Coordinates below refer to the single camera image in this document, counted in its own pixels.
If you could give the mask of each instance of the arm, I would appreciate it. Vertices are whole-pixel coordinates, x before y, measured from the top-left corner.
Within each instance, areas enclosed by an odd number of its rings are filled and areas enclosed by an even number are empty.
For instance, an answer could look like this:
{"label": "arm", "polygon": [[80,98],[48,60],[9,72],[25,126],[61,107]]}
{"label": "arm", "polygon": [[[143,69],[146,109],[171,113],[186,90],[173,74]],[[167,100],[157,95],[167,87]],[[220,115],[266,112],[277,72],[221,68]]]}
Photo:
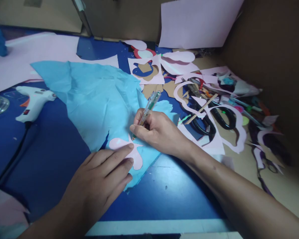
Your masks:
{"label": "arm", "polygon": [[184,161],[212,190],[242,237],[299,238],[299,218],[277,200],[188,140],[165,114],[152,112],[149,130],[137,125],[142,113],[139,109],[130,130],[162,153]]}
{"label": "arm", "polygon": [[101,218],[125,186],[133,159],[125,159],[134,148],[91,153],[78,168],[61,201],[19,238],[83,238]]}

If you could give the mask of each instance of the blue table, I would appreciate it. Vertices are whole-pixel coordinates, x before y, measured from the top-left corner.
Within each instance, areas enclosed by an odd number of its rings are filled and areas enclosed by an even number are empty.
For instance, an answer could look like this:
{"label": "blue table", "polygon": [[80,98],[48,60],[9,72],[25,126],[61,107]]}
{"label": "blue table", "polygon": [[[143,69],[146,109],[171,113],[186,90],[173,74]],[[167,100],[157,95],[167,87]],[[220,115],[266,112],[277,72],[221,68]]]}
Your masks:
{"label": "blue table", "polygon": [[[169,51],[156,48],[157,53]],[[127,58],[134,55],[121,42],[80,38],[77,47],[77,55],[86,60],[116,54],[120,68],[130,73]],[[19,85],[47,89],[43,82]],[[15,117],[23,112],[24,108],[19,105],[26,99],[8,99],[10,106],[0,115],[0,173],[25,130],[24,124]],[[181,118],[187,115],[166,92],[161,99],[169,100],[173,112],[179,113]],[[30,210],[28,217],[33,222],[59,202],[74,172],[89,154],[87,145],[67,117],[65,104],[60,99],[47,102],[30,128],[17,161],[1,181],[0,189],[23,203]],[[225,219],[226,215],[207,186],[180,160],[162,155],[137,186],[118,197],[89,234],[220,232],[230,230]],[[117,226],[113,221],[122,222]],[[142,228],[133,229],[135,223],[140,223],[138,226]]]}

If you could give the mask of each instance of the light blue paper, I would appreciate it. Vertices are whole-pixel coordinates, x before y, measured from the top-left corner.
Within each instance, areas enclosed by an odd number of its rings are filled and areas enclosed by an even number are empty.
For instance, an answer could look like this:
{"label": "light blue paper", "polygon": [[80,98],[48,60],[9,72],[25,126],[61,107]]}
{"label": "light blue paper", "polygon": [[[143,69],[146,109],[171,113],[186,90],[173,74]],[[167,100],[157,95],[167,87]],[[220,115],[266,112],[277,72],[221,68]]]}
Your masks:
{"label": "light blue paper", "polygon": [[[148,102],[141,92],[139,80],[108,65],[40,61],[31,66],[66,104],[69,119],[91,152],[100,149],[107,134],[106,148],[113,138],[128,141],[129,127],[136,111],[145,108]],[[160,101],[154,110],[164,112],[176,123],[178,115],[171,113],[172,108],[168,101]],[[135,143],[144,145],[137,148],[143,166],[140,170],[130,170],[133,180],[125,189],[135,186],[160,155],[139,139],[135,139]]]}

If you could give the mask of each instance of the cardboard wall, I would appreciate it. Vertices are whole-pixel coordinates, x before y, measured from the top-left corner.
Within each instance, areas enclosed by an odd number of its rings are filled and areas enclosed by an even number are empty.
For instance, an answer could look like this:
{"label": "cardboard wall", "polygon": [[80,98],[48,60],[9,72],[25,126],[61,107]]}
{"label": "cardboard wall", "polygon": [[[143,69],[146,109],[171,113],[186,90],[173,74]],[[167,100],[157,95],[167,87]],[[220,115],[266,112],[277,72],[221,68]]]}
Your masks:
{"label": "cardboard wall", "polygon": [[69,0],[0,0],[0,25],[80,33],[82,22]]}
{"label": "cardboard wall", "polygon": [[260,98],[299,151],[299,0],[245,0],[221,52]]}
{"label": "cardboard wall", "polygon": [[170,0],[84,0],[93,36],[159,41],[160,5]]}

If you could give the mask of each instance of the forearm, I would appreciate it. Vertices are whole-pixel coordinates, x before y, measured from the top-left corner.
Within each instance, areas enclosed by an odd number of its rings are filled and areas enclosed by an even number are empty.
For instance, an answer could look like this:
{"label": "forearm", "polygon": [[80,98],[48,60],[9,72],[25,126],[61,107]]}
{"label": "forearm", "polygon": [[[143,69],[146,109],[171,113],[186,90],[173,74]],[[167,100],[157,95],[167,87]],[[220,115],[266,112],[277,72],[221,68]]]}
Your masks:
{"label": "forearm", "polygon": [[253,183],[191,143],[181,159],[213,191],[244,238],[299,238],[299,218]]}
{"label": "forearm", "polygon": [[19,239],[81,238],[88,231],[82,211],[64,209],[60,204],[34,222]]}

